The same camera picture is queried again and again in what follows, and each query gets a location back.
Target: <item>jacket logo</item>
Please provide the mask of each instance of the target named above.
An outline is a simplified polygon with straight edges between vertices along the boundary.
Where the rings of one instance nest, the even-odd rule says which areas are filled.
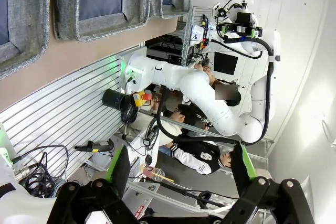
[[[201,158],[204,160],[209,160],[209,161],[212,160],[212,156],[209,153],[204,153],[204,152],[201,153]]]

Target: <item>black cylinder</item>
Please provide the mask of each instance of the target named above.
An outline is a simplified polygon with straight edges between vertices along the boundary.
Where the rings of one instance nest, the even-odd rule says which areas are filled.
[[[103,105],[114,108],[121,112],[126,111],[130,106],[130,96],[118,91],[108,89],[105,91],[102,102]]]

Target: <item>computer mouse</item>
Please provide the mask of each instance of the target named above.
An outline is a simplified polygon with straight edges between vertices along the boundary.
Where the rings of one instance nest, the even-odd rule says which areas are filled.
[[[152,161],[153,161],[152,156],[148,154],[148,155],[146,156],[146,158],[145,158],[145,163],[146,163],[147,165],[150,165],[150,164],[152,163]]]

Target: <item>bolt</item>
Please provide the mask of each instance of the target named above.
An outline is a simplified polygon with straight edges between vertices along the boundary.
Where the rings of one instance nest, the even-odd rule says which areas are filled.
[[[294,186],[294,184],[293,184],[292,181],[288,181],[288,182],[287,182],[287,186],[288,186],[289,188],[292,188],[292,187]]]
[[[263,186],[264,184],[266,184],[266,181],[265,181],[263,178],[260,178],[260,179],[258,180],[258,182],[259,182],[259,184],[261,184],[262,186]]]
[[[102,187],[102,186],[103,186],[103,183],[102,183],[102,182],[97,182],[97,183],[96,183],[96,186],[97,186],[97,187]]]

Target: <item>red button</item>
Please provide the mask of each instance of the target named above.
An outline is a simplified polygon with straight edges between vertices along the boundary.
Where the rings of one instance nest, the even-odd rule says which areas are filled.
[[[151,94],[143,94],[142,99],[145,100],[145,101],[150,101],[152,99],[152,95]]]

